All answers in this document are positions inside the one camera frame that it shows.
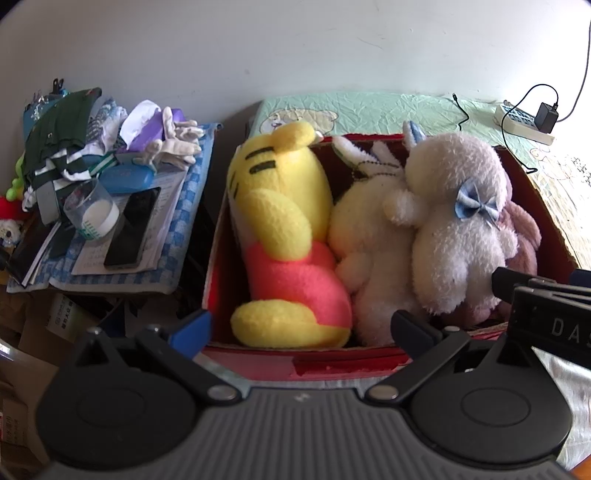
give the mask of plush toy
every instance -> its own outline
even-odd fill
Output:
[[[12,181],[12,187],[10,187],[6,192],[6,200],[9,202],[14,202],[15,200],[22,200],[22,194],[25,189],[25,181],[22,179],[22,161],[25,158],[25,154],[23,153],[20,158],[17,160],[17,164],[14,167],[14,170],[17,172],[17,178]]]
[[[20,202],[10,202],[6,197],[0,197],[0,220],[23,222],[30,216],[30,213],[22,211]]]
[[[21,225],[16,220],[0,220],[0,243],[3,247],[13,247],[21,239]]]
[[[314,128],[294,122],[247,140],[228,169],[227,191],[252,301],[231,318],[257,348],[341,347],[350,298],[325,244],[329,184],[314,153]]]
[[[505,171],[495,150],[462,132],[426,138],[404,125],[410,154],[408,190],[384,201],[396,225],[418,228],[413,243],[413,283],[429,313],[450,313],[463,301],[471,309],[499,303],[491,275],[517,252],[517,237],[497,225],[507,199]]]
[[[506,173],[505,177],[507,180],[507,203],[499,215],[497,224],[502,228],[513,230],[517,235],[517,253],[513,258],[506,260],[506,266],[529,275],[537,275],[538,261],[535,253],[542,240],[540,229],[529,213],[511,201],[513,187]],[[496,309],[505,320],[509,319],[511,315],[509,303],[502,301]],[[490,309],[471,309],[466,303],[462,303],[452,313],[443,315],[442,320],[447,325],[466,328],[484,322],[490,315]]]
[[[513,187],[509,177],[507,177],[507,191],[509,201],[501,212],[499,225],[505,225],[507,228],[514,230],[517,235],[517,254],[506,261],[507,267],[529,275],[537,275],[538,260],[535,253],[542,241],[540,229],[529,213],[511,201]],[[511,314],[510,304],[502,301],[497,309],[505,320],[509,319]]]
[[[396,310],[425,316],[413,293],[414,228],[394,225],[382,208],[393,191],[404,191],[404,170],[383,142],[370,154],[344,137],[333,137],[343,159],[368,178],[353,183],[330,217],[329,246],[341,259],[336,273],[353,296],[355,333],[365,346],[392,343]]]

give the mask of red toy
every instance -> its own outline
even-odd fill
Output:
[[[0,220],[24,222],[30,215],[22,211],[21,202],[9,202],[6,197],[0,197]]]

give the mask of green toy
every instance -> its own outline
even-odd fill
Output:
[[[6,200],[9,202],[14,202],[15,200],[22,200],[22,193],[25,189],[25,181],[22,179],[22,161],[25,158],[25,154],[23,153],[20,158],[17,160],[17,165],[14,167],[15,171],[17,172],[17,178],[12,181],[12,187],[8,189],[6,192]]]

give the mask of plug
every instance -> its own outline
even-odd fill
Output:
[[[558,107],[558,103],[554,105],[548,105],[547,103],[540,104],[540,109],[534,119],[535,126],[540,132],[549,134],[554,128],[556,120],[558,120],[556,107]]]

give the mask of power strip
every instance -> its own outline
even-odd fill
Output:
[[[503,116],[511,110],[512,105],[498,105],[495,111],[495,123],[501,126]],[[523,110],[516,108],[503,122],[505,133],[517,135],[518,137],[529,138],[544,145],[552,145],[554,137],[550,134],[540,132],[534,123],[534,117]]]

